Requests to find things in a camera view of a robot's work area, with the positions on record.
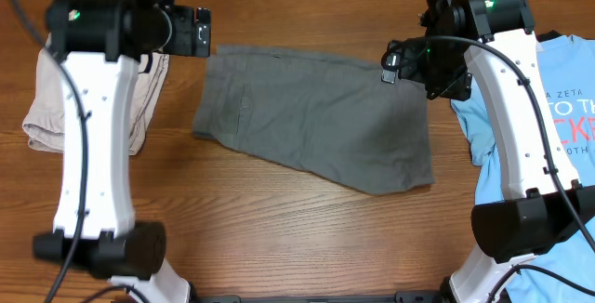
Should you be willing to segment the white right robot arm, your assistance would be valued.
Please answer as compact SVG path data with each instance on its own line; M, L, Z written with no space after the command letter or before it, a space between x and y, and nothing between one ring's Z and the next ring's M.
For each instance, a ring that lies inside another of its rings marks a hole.
M392 41L382 79L422 84L429 99L460 101L478 87L501 163L503 197L476 205L476 244L436 291L399 292L399 302L496 302L534 259L576 233L594 215L563 149L537 67L536 22L528 0L426 0L421 37Z

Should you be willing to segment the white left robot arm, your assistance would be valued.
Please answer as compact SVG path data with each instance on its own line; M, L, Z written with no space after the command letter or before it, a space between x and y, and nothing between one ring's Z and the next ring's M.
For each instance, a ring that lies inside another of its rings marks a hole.
M38 259L80 269L138 302L194 302L165 258L165 226L139 221L129 186L130 113L139 63L152 52L205 58L211 14L175 0L53 0L49 53L64 108L62 183Z

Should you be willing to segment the grey shorts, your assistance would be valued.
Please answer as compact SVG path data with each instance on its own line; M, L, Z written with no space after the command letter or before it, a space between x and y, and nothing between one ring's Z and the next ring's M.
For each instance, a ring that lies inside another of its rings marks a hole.
M368 194L430 185L426 91L379 65L264 46L219 46L192 133Z

